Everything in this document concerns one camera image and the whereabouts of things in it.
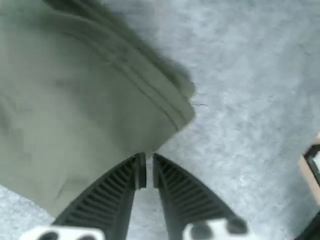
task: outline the ribbed gripper pad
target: ribbed gripper pad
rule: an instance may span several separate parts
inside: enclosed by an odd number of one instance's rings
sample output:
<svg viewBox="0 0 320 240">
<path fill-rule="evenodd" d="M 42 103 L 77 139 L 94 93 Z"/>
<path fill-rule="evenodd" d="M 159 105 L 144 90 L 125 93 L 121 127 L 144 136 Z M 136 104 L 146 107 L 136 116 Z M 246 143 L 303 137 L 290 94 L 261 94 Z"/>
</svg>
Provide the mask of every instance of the ribbed gripper pad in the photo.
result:
<svg viewBox="0 0 320 240">
<path fill-rule="evenodd" d="M 144 154 L 120 163 L 76 198 L 53 225 L 101 229 L 107 240 L 125 240 L 135 190 L 146 187 Z"/>
<path fill-rule="evenodd" d="M 235 216 L 197 178 L 161 155 L 153 156 L 154 187 L 159 189 L 170 239 L 182 239 L 189 223 Z"/>
</svg>

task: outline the green cloth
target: green cloth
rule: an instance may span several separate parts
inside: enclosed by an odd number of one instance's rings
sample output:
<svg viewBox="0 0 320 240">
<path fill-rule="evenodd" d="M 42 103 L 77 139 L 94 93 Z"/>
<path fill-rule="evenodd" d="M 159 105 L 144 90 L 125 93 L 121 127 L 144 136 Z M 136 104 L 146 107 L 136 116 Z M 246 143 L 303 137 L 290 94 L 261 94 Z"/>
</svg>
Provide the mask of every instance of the green cloth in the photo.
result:
<svg viewBox="0 0 320 240">
<path fill-rule="evenodd" d="M 98 4 L 63 2 L 0 5 L 0 184 L 53 216 L 194 117 L 180 70 Z"/>
</svg>

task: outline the gray carpet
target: gray carpet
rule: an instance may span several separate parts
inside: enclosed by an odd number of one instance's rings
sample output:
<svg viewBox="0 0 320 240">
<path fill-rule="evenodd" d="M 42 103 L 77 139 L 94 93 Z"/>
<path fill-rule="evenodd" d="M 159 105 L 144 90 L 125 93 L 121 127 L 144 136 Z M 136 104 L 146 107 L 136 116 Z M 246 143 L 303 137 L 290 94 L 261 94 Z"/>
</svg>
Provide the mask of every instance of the gray carpet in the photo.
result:
<svg viewBox="0 0 320 240">
<path fill-rule="evenodd" d="M 320 0 L 108 4 L 197 86 L 196 119 L 160 153 L 207 184 L 261 239 L 293 239 L 318 210 L 297 161 L 320 132 Z M 4 188 L 0 216 L 4 240 L 52 221 Z M 128 239 L 166 236 L 150 185 L 136 195 Z"/>
</svg>

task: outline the black plastic part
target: black plastic part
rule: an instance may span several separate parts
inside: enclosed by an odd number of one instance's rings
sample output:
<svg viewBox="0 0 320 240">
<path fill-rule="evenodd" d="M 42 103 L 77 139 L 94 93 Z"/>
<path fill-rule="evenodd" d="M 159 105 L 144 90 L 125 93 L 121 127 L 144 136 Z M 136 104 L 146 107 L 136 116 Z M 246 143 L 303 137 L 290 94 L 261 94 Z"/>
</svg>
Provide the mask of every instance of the black plastic part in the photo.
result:
<svg viewBox="0 0 320 240">
<path fill-rule="evenodd" d="M 153 183 L 160 193 L 169 240 L 181 240 L 189 223 L 236 216 L 201 181 L 158 154 L 153 155 Z"/>
<path fill-rule="evenodd" d="M 304 232 L 295 240 L 320 240 L 320 211 Z"/>
<path fill-rule="evenodd" d="M 101 229 L 106 240 L 125 240 L 135 191 L 145 188 L 146 156 L 115 166 L 76 198 L 53 225 Z"/>
<path fill-rule="evenodd" d="M 228 223 L 226 225 L 226 228 L 229 233 L 231 234 L 246 234 L 248 233 L 248 226 L 246 222 L 239 218 L 239 217 L 234 217 L 228 219 Z"/>
<path fill-rule="evenodd" d="M 320 152 L 320 144 L 312 145 L 305 153 L 304 158 L 308 164 L 316 182 L 320 185 L 320 169 L 317 168 L 314 157 Z"/>
<path fill-rule="evenodd" d="M 38 240 L 58 240 L 59 235 L 56 232 L 47 232 L 42 235 Z"/>
<path fill-rule="evenodd" d="M 193 240 L 211 240 L 214 233 L 205 221 L 201 221 L 193 224 L 191 237 Z"/>
</svg>

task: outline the olive green fabric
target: olive green fabric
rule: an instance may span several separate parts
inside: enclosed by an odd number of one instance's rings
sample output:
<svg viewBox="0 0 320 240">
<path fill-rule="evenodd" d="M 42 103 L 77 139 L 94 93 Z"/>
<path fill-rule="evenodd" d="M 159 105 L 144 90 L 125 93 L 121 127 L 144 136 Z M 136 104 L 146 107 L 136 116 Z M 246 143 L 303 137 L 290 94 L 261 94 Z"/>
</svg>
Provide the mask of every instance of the olive green fabric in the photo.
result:
<svg viewBox="0 0 320 240">
<path fill-rule="evenodd" d="M 0 5 L 0 184 L 53 216 L 194 116 L 182 72 L 96 3 L 74 2 Z"/>
</svg>

